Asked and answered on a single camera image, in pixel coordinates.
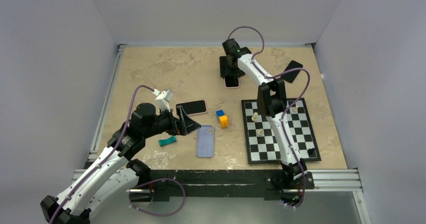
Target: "white wall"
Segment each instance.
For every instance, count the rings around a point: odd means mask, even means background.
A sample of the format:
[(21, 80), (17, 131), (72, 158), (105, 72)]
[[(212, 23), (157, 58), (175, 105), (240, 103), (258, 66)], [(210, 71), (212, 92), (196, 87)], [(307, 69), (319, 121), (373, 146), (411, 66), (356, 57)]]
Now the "white wall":
[[(219, 45), (249, 25), (268, 45), (316, 42), (340, 0), (93, 0), (114, 39), (147, 45)], [(242, 43), (260, 44), (242, 30)]]
[(46, 223), (39, 203), (87, 158), (116, 52), (91, 0), (0, 0), (1, 223)]
[(426, 220), (426, 0), (342, 0), (316, 56), (373, 223)]

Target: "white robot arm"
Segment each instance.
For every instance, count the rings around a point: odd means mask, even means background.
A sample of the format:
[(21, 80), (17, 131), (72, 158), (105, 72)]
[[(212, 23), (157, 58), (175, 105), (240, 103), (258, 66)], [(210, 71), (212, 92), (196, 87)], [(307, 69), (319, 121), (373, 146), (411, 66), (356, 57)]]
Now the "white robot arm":
[(278, 177), (277, 181), (282, 178), (288, 184), (298, 179), (307, 170), (304, 160), (300, 158), (298, 145), (294, 144), (293, 138), (286, 138), (284, 133), (284, 130), (290, 133), (287, 113), (283, 114), (287, 107), (284, 80), (273, 78), (253, 59), (251, 51), (247, 47), (241, 48), (234, 39), (226, 40), (222, 46), (226, 58), (220, 60), (221, 77), (237, 81), (238, 77), (246, 74), (258, 86), (257, 107), (271, 125), (280, 150), (283, 176)]
[[(200, 124), (189, 118), (181, 106), (178, 106), (179, 118), (173, 116), (169, 107), (173, 92), (152, 91), (157, 96), (155, 100), (160, 113), (157, 115), (150, 103), (138, 105), (130, 120), (113, 134), (108, 146), (73, 184), (56, 197), (48, 195), (42, 200), (40, 205), (47, 222), (90, 223), (89, 215), (92, 219), (118, 193), (150, 181), (150, 168), (140, 160), (132, 160), (145, 147), (147, 138), (163, 132), (188, 135), (200, 128)], [(110, 179), (123, 166), (126, 168)]]

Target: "small cube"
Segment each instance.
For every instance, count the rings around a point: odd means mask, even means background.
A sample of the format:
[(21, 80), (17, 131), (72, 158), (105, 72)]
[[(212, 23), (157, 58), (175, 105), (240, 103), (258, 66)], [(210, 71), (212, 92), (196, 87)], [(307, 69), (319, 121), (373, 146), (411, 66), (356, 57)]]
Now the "small cube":
[(216, 116), (219, 118), (220, 116), (224, 116), (225, 115), (225, 113), (224, 113), (224, 111), (221, 109), (221, 110), (218, 110), (218, 111), (216, 111)]
[(226, 115), (220, 116), (219, 123), (221, 124), (222, 128), (225, 128), (226, 126), (228, 126), (228, 117)]

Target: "chess piece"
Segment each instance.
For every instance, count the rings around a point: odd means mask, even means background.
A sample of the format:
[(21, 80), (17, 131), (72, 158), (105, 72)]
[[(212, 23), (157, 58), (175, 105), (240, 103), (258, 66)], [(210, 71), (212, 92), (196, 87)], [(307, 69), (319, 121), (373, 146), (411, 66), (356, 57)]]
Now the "chess piece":
[(255, 112), (255, 113), (253, 114), (253, 116), (252, 116), (252, 121), (254, 121), (254, 122), (255, 122), (255, 121), (257, 120), (257, 115), (258, 115), (258, 114), (257, 114), (257, 112)]
[(309, 155), (313, 155), (314, 153), (315, 153), (315, 149), (314, 148), (311, 148), (311, 149), (307, 150), (307, 154), (309, 154)]

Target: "beige table surface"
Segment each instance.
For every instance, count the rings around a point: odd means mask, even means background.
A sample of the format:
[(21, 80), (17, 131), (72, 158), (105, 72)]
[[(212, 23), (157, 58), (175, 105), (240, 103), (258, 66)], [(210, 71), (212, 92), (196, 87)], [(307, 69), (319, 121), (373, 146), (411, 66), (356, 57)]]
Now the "beige table surface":
[[(256, 52), (259, 48), (250, 48)], [(147, 139), (146, 147), (134, 158), (145, 162), (151, 169), (277, 169), (278, 164), (249, 165), (244, 137), (242, 99), (256, 99), (257, 86), (248, 77), (240, 78), (240, 86), (226, 89), (220, 78), (219, 57), (221, 47), (127, 47), (107, 113), (101, 151), (113, 132), (123, 124), (134, 89), (145, 84), (158, 90), (171, 89), (174, 96), (170, 106), (180, 102), (205, 99), (207, 113), (192, 118), (202, 125), (215, 127), (215, 154), (212, 158), (195, 156), (196, 133), (177, 136), (177, 142), (160, 147), (159, 139), (169, 136), (161, 134)], [(342, 147), (337, 135), (329, 102), (321, 80), (312, 48), (285, 47), (265, 48), (256, 57), (270, 74), (282, 72), (291, 60), (304, 65), (311, 74), (311, 83), (304, 96), (312, 128), (322, 160), (307, 162), (308, 169), (346, 169)], [(298, 97), (306, 83), (301, 72), (293, 83), (286, 83), (287, 97)], [(154, 102), (155, 96), (141, 88), (134, 109), (139, 103)], [(229, 126), (222, 129), (216, 111), (223, 109)]]

